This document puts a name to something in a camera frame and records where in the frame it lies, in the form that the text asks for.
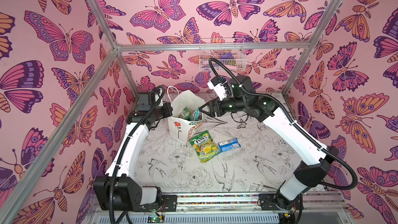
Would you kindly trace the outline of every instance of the wire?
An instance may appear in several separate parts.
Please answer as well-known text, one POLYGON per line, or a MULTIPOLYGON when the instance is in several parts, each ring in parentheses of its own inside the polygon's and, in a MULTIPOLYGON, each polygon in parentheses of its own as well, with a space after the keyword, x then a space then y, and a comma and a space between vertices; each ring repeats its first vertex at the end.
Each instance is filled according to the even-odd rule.
MULTIPOLYGON (((218 61, 217 59, 212 57, 209 59, 209 65, 210 65, 211 70, 214 72, 214 74, 216 75, 217 78, 219 78, 220 76, 218 75, 217 71, 214 69, 212 62, 215 62, 220 67, 222 67, 231 76, 231 78, 233 78, 237 83, 239 83, 239 87, 246 94, 253 95, 253 96, 262 96, 262 97, 266 97, 266 98, 269 98, 269 99, 272 99, 273 101, 275 101, 276 104, 281 108, 282 112, 285 114, 285 116, 287 117, 289 122, 292 124, 292 126, 294 126, 296 128, 296 130, 298 130, 304 137, 306 137, 318 149, 320 149, 322 147, 317 142, 316 139, 314 139, 311 135, 309 135, 307 132, 305 132, 303 129, 301 129, 301 126, 299 126, 297 124, 297 122, 294 122, 294 119, 290 116, 289 112, 286 110, 286 108, 283 106, 283 104, 281 102, 279 102, 276 98, 272 97, 269 94, 265 94, 265 93, 248 92, 245 89, 244 85, 236 78, 236 76, 224 64, 222 64, 220 61, 218 61)), ((339 162, 342 166, 344 166, 350 172, 351 177, 352 177, 352 182, 350 185, 346 185, 346 186, 338 186, 335 184, 330 184, 330 183, 325 183, 325 182, 320 182, 320 184, 331 187, 331 188, 340 189, 340 190, 349 190, 349 189, 355 188, 358 183, 358 177, 357 177, 355 171, 345 161, 343 161, 339 157, 336 157, 329 150, 322 148, 321 151, 324 152, 325 154, 329 155, 330 157, 332 157, 335 161, 339 162)))
POLYGON ((119 170, 119 166, 122 158, 123 158, 123 154, 126 150, 127 144, 130 141, 130 138, 132 137, 132 135, 134 134, 134 132, 138 129, 138 127, 144 123, 144 121, 147 119, 147 117, 153 112, 153 110, 160 104, 160 102, 162 101, 162 98, 164 96, 164 86, 158 86, 155 88, 155 92, 158 89, 162 89, 162 92, 160 94, 160 97, 158 98, 158 100, 155 102, 155 104, 153 106, 151 106, 151 108, 149 109, 149 111, 137 122, 137 124, 133 127, 133 129, 131 130, 131 132, 129 133, 129 135, 127 136, 125 142, 123 143, 122 148, 120 149, 120 153, 119 156, 117 157, 117 161, 116 161, 116 166, 115 169, 113 170, 113 174, 110 180, 110 184, 109 184, 109 221, 111 222, 111 224, 118 224, 118 222, 115 221, 115 206, 113 204, 113 199, 114 199, 114 194, 115 194, 115 184, 116 184, 116 177, 117 177, 117 171, 119 170))

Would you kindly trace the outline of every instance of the white wire basket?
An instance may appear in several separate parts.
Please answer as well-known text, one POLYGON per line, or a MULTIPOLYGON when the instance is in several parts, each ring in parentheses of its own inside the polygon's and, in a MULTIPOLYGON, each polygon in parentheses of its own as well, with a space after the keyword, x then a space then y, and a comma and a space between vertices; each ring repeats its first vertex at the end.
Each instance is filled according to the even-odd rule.
MULTIPOLYGON (((201 72, 211 71, 209 58, 214 57, 229 70, 242 72, 246 68, 246 52, 244 42, 234 42, 235 38, 223 38, 225 43, 219 42, 220 38, 202 38, 199 45, 199 70, 201 72)), ((216 70, 223 70, 213 63, 216 70)))

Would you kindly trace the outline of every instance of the white paper bag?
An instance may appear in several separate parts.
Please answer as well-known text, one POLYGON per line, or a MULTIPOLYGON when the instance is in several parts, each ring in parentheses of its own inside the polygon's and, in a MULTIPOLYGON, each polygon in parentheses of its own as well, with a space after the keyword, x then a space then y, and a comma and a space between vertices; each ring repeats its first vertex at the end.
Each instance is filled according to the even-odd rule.
POLYGON ((180 118, 180 114, 185 107, 193 112, 196 111, 199 107, 203 106, 205 103, 206 102, 204 99, 196 96, 190 90, 183 91, 173 101, 171 101, 173 115, 167 118, 169 122, 170 136, 180 141, 181 143, 186 144, 186 142, 189 141, 192 135, 195 133, 195 129, 202 125, 207 115, 201 112, 201 120, 187 121, 180 118))

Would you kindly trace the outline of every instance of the wall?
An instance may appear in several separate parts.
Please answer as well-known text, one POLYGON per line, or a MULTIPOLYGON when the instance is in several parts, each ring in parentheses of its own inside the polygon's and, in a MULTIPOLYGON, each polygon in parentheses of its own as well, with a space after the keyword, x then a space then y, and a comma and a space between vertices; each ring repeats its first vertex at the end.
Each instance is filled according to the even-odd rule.
MULTIPOLYGON (((398 220, 396 6, 395 0, 343 0, 335 27, 326 29, 289 94, 302 126, 338 147, 357 172, 358 186, 343 195, 359 224, 398 220)), ((335 164, 327 178, 344 185, 351 182, 347 174, 335 164)))

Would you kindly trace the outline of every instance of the metal rail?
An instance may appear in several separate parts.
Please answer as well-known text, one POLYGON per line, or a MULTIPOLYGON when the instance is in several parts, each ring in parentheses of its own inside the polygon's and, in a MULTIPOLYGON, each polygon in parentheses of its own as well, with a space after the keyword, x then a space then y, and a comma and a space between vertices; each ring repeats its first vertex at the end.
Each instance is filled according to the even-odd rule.
POLYGON ((296 77, 301 72, 301 69, 304 67, 304 64, 311 56, 312 50, 315 48, 317 42, 319 41, 323 32, 325 31, 325 28, 329 24, 331 18, 333 17, 334 13, 336 12, 337 8, 340 6, 342 1, 343 0, 330 0, 328 7, 325 9, 325 12, 322 14, 322 17, 315 28, 315 31, 311 35, 310 46, 301 53, 301 56, 296 63, 296 66, 293 68, 293 71, 290 74, 289 79, 287 80, 285 86, 283 87, 282 95, 286 95, 291 86, 293 85, 293 82, 296 80, 296 77))

